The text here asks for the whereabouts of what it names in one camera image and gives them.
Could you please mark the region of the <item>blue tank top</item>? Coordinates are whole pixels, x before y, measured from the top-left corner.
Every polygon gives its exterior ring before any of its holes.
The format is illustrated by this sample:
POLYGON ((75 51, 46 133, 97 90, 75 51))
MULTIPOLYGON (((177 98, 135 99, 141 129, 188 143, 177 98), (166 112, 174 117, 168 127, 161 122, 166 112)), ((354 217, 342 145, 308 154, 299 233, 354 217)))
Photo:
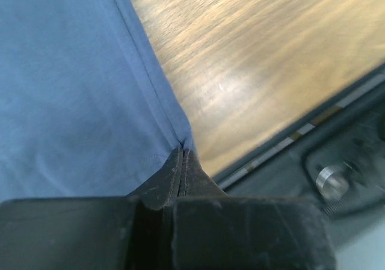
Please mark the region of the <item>blue tank top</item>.
POLYGON ((126 195, 189 121, 130 0, 1 0, 1 200, 126 195))

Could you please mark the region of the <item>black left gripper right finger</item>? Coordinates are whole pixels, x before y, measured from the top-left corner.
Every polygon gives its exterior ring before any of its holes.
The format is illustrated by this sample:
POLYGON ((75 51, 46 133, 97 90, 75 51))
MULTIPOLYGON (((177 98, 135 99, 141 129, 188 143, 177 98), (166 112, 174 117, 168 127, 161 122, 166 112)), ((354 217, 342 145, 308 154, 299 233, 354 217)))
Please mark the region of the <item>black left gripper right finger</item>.
POLYGON ((298 198, 229 197, 183 153, 173 207, 174 269, 334 269, 321 211, 298 198))

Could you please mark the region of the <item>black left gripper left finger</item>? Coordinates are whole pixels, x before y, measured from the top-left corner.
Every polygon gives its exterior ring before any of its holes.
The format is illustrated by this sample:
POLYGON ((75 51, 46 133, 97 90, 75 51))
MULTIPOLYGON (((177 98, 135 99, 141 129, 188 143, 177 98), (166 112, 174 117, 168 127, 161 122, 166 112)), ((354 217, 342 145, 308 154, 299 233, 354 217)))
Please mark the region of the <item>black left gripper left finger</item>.
POLYGON ((168 269, 170 203, 183 151, 118 197, 16 199, 1 204, 2 269, 168 269))

